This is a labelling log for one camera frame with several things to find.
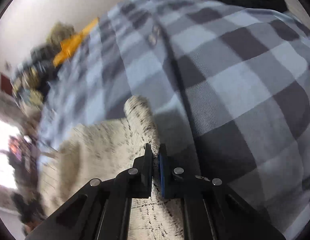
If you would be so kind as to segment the beige box fan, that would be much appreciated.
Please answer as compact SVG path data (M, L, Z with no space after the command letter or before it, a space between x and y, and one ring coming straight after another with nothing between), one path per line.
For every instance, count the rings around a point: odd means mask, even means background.
M51 44L52 46L59 47L60 43L63 40L70 38L74 34L75 29L73 25L57 22L51 28L46 41L48 44Z

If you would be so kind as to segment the pile of bedding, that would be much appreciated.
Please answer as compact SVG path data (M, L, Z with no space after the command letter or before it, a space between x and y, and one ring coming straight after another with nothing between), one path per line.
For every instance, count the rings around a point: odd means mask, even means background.
M13 98L24 115L33 118L41 113L50 89L49 81L56 77L53 60L59 50L45 43L33 48L18 64L11 76Z

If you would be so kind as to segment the cream plaid shirt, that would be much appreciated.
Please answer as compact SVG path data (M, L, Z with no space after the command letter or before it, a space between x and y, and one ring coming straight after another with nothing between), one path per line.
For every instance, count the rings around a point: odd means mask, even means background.
M44 150L39 193L46 215L51 215L93 178L106 181L133 165L150 145L159 153L159 135L148 100L130 97L125 116L86 126L79 124L58 149ZM152 182L148 199L132 202L129 239L183 239L180 201L162 199L159 180Z

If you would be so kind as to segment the yellow bag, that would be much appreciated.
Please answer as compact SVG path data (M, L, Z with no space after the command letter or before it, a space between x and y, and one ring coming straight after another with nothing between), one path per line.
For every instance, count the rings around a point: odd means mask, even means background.
M66 38L60 42L61 51L55 56L52 64L55 68L61 65L64 61L71 58L77 48L82 43L82 41L90 34L92 29L99 23L99 18L95 18L90 22L90 24L86 25L79 33L75 33L71 35L70 38Z

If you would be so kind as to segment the blue checkered bed sheet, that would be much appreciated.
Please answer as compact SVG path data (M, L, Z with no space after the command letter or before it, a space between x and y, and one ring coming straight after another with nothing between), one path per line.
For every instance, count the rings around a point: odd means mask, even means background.
M230 185L286 239L310 221L310 30L290 13L214 0L126 0L65 62L41 149L148 99L178 164Z

